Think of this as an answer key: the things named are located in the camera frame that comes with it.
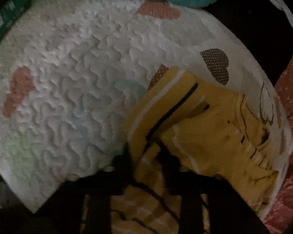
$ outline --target pink polka dot fabric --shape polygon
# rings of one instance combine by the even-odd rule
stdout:
[[[287,113],[293,135],[293,57],[287,69],[280,76],[276,92]],[[265,224],[272,234],[281,234],[293,220],[293,153],[285,182],[280,190],[276,204],[265,219]]]

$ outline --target folded cloth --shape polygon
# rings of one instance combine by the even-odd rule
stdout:
[[[246,96],[177,67],[164,72],[125,122],[135,182],[112,197],[115,233],[132,221],[137,233],[178,232],[180,198],[165,190],[156,158],[163,147],[197,174],[221,175],[254,211],[265,206],[278,176],[269,162],[269,132],[248,109]]]

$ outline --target white quilted mat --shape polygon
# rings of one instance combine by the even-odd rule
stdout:
[[[249,96],[280,172],[273,203],[290,128],[259,64],[214,17],[141,0],[33,0],[0,44],[0,173],[27,208],[121,153],[122,121],[161,64]]]

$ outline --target yellow garment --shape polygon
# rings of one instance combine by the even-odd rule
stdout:
[[[123,196],[112,198],[113,233],[118,233],[117,228],[128,230],[130,225],[120,220],[119,212],[127,219],[140,219],[158,233],[178,232],[180,199],[164,189],[156,160],[160,148],[155,142],[163,143],[195,173],[224,177],[255,211],[273,191],[278,172],[269,164],[269,134],[249,111],[245,96],[215,87],[177,67],[169,69],[140,100],[126,120],[125,131],[136,181],[146,184],[164,204],[141,187],[128,187]],[[123,203],[116,203],[121,197]],[[132,230],[147,233],[138,223]]]

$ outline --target white stripe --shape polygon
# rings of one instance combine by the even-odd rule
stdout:
[[[260,155],[257,157],[257,159],[256,159],[255,163],[257,163],[257,161],[258,161],[258,159],[260,159],[260,157],[261,157]]]
[[[189,113],[191,113],[195,108],[197,108],[197,106],[203,102],[203,100],[205,99],[205,96],[203,95],[203,97],[193,106],[193,108],[183,117],[183,119],[185,119]]]
[[[160,179],[163,179],[163,174],[159,170],[153,168],[152,165],[150,164],[149,160],[146,159],[146,157],[143,157],[141,159],[141,162],[145,163],[150,168],[150,170],[156,172]]]
[[[250,144],[247,148],[246,148],[246,152],[248,152],[251,148],[252,144]]]
[[[177,139],[177,134],[179,132],[178,126],[177,125],[173,125],[172,128],[173,128],[173,130],[175,132],[175,136],[172,138],[173,144],[177,147],[177,149],[179,149],[179,151],[182,154],[186,155],[190,159],[190,162],[191,162],[191,165],[192,165],[192,169],[195,170],[195,172],[197,174],[199,174],[200,172],[199,172],[199,168],[197,167],[197,162],[196,162],[195,158],[193,156],[191,156],[188,152],[186,152],[182,148],[182,146],[179,144],[179,142],[178,142],[178,139]]]
[[[267,164],[268,164],[268,161],[267,160],[264,160],[264,162],[262,164],[262,168],[266,168],[267,167]]]
[[[156,95],[154,96],[149,103],[145,105],[145,107],[141,110],[139,115],[136,117],[134,122],[131,125],[131,128],[128,133],[128,141],[131,140],[134,132],[136,131],[137,127],[139,126],[140,122],[143,119],[143,116],[151,109],[151,107],[160,100],[169,90],[173,87],[179,79],[182,77],[184,70],[179,70],[175,77]]]
[[[137,210],[137,214],[139,214],[140,212],[144,213],[144,215],[146,216],[151,216],[152,215],[152,211],[143,208],[142,206],[139,206],[137,203],[135,203],[134,201],[127,201],[125,200],[124,196],[113,196],[112,197],[113,200],[118,201],[118,202],[122,202],[124,203],[127,207],[131,206],[131,207],[135,207]],[[166,227],[167,229],[170,230],[169,225],[167,225],[165,222],[159,220],[158,218],[154,219],[155,222],[157,222],[160,225],[163,225],[164,227]]]

